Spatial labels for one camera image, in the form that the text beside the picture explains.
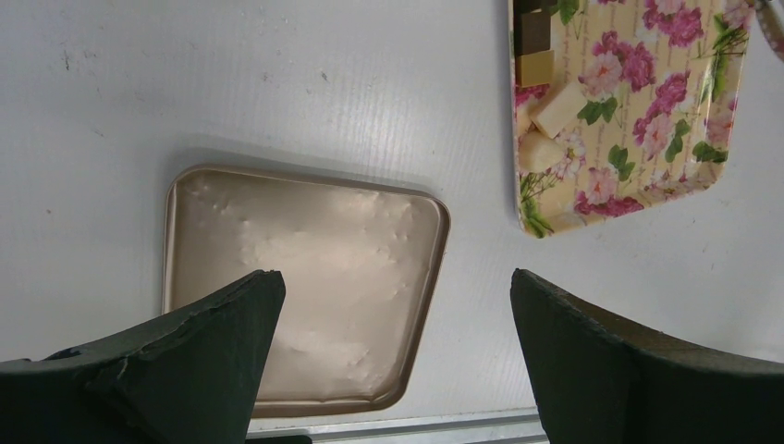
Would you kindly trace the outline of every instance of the floral tray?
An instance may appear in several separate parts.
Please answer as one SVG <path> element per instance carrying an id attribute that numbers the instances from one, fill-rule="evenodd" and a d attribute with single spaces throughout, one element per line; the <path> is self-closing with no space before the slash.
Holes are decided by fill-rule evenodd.
<path id="1" fill-rule="evenodd" d="M 729 154 L 753 8 L 744 0 L 558 0 L 552 13 L 554 82 L 579 82 L 588 105 L 556 137 L 567 148 L 558 164 L 544 173 L 516 166 L 525 230 L 543 238 L 715 183 Z M 517 114 L 547 89 L 514 88 L 515 165 L 526 130 Z"/>

